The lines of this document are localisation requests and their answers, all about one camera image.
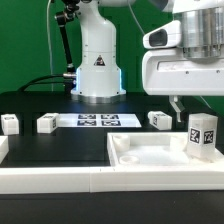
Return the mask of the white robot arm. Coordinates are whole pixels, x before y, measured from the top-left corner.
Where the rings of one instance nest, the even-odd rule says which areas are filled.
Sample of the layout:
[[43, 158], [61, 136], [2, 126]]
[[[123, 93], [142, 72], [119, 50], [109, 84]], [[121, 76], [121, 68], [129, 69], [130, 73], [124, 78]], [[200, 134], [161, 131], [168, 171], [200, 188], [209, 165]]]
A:
[[[125, 94], [116, 64], [116, 28], [100, 7], [129, 6], [136, 0], [78, 0], [65, 18], [80, 20], [82, 63], [74, 72], [74, 98], [107, 103]], [[167, 95], [177, 113], [183, 96], [224, 96], [224, 0], [149, 0], [173, 20], [143, 35], [143, 89]]]

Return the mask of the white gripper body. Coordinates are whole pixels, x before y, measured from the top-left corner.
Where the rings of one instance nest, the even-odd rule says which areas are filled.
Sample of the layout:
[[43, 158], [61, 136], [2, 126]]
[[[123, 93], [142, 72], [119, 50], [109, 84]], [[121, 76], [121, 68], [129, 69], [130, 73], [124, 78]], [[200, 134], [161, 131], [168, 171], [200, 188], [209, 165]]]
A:
[[148, 51], [142, 60], [149, 95], [224, 96], [224, 56], [188, 60], [180, 49]]

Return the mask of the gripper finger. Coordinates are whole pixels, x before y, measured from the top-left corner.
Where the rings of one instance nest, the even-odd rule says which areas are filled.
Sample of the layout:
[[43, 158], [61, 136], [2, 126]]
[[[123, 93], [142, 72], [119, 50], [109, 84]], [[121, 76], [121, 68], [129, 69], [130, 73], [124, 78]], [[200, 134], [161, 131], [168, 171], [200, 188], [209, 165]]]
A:
[[181, 103], [180, 97], [179, 96], [170, 96], [169, 102], [176, 112], [177, 121], [180, 122], [181, 121], [181, 112], [183, 111], [183, 105]]

